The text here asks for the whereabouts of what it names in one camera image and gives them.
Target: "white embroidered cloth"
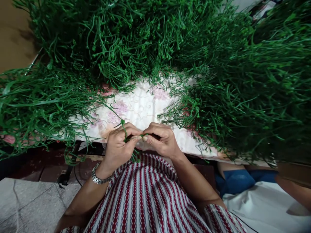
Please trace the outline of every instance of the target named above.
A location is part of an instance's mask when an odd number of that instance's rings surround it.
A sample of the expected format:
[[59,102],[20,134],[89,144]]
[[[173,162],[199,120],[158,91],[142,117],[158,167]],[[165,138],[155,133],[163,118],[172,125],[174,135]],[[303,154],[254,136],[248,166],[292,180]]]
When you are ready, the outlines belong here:
[[[168,85],[167,80],[163,81],[166,86]],[[170,89],[166,90],[161,85],[154,86],[148,82],[139,81],[136,82],[136,88],[132,93],[120,93],[114,89],[109,89],[107,85],[104,86],[107,90],[105,93],[101,93],[104,96],[115,94],[115,97],[107,99],[107,104],[111,104],[114,107],[114,111],[111,111],[106,106],[99,106],[93,113],[92,116],[96,119],[92,120],[89,124],[85,133],[87,136],[95,138],[94,142],[107,142],[109,133],[114,130],[115,126],[120,124],[120,118],[125,122],[130,122],[135,125],[138,129],[144,130],[148,128],[151,122],[161,123],[161,118],[157,116],[165,113],[167,107],[177,102],[178,97],[171,97],[169,95]],[[79,123],[87,122],[87,119],[76,118]],[[206,145],[203,145],[201,141],[195,139],[192,130],[186,130],[185,128],[178,128],[175,124],[169,124],[171,126],[178,146],[181,151],[186,154],[194,155],[203,159],[219,160],[219,161],[231,161],[225,158],[224,153],[217,152],[214,147],[206,149]],[[76,140],[85,141],[86,139],[76,136]],[[136,147],[140,150],[153,150],[148,144],[143,141],[137,143]],[[236,160],[235,163],[248,164],[242,160]],[[259,163],[261,166],[267,166],[265,163]]]

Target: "finger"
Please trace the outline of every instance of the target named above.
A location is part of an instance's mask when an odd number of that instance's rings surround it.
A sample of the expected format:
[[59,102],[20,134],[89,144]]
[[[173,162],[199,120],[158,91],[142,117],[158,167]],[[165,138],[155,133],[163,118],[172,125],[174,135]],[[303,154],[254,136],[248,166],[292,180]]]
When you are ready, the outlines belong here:
[[118,135],[122,136],[123,138],[125,138],[125,136],[128,137],[130,135],[140,135],[140,134],[143,134],[141,130],[137,129],[136,127],[133,128],[131,126],[128,126],[118,132]]
[[151,126],[143,131],[143,134],[156,134],[160,137],[168,136],[166,127]]
[[150,127],[150,126],[165,127],[166,125],[164,125],[164,124],[159,124],[159,123],[156,123],[156,122],[151,122],[151,123],[149,124],[149,127]]
[[125,144],[125,147],[129,150],[134,150],[136,143],[141,140],[140,135],[132,135],[130,140]]
[[143,136],[143,141],[154,147],[155,149],[161,148],[163,143],[152,137],[151,135]]
[[132,123],[130,123],[130,122],[127,122],[127,123],[125,123],[123,126],[120,126],[117,130],[118,131],[121,131],[122,129],[123,129],[123,127],[124,128],[126,128],[126,127],[133,127],[133,128],[136,128],[136,126],[135,125],[133,125]]

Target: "wrist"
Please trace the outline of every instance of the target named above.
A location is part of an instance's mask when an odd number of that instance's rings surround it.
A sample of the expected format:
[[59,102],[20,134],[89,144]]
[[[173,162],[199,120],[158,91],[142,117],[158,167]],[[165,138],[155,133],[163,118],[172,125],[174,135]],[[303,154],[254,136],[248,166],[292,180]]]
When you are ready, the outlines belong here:
[[101,180],[104,180],[108,177],[110,177],[113,172],[115,171],[116,169],[112,168],[112,167],[108,167],[105,165],[104,161],[100,163],[100,165],[98,166],[98,168],[96,169],[95,171],[95,175],[101,179]]
[[184,160],[185,158],[186,158],[185,154],[179,151],[178,153],[174,154],[170,159],[172,160],[172,162],[178,162]]

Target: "striped shirt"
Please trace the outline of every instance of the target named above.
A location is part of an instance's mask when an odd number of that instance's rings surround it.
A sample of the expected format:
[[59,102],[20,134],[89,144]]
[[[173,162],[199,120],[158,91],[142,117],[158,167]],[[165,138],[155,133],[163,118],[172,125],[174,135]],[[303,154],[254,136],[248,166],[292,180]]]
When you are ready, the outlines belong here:
[[85,229],[62,232],[246,232],[218,205],[200,215],[182,190],[174,168],[156,155],[142,154],[118,168]]

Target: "gray floor tile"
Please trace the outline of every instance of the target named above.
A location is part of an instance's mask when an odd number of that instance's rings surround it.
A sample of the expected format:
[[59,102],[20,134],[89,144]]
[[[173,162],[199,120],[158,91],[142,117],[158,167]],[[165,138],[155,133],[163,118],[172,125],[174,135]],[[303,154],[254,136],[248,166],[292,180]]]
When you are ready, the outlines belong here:
[[[16,212],[16,197],[13,193],[14,179],[0,181],[0,223]],[[28,205],[53,186],[52,183],[16,180],[15,191],[19,200],[19,209]]]
[[[31,201],[19,211],[19,233],[53,232],[65,208],[60,201],[56,187]],[[16,231],[16,212],[0,224],[1,232]]]
[[64,189],[60,189],[57,184],[55,184],[55,187],[58,189],[61,201],[63,202],[66,209],[81,188],[79,184],[69,184]]

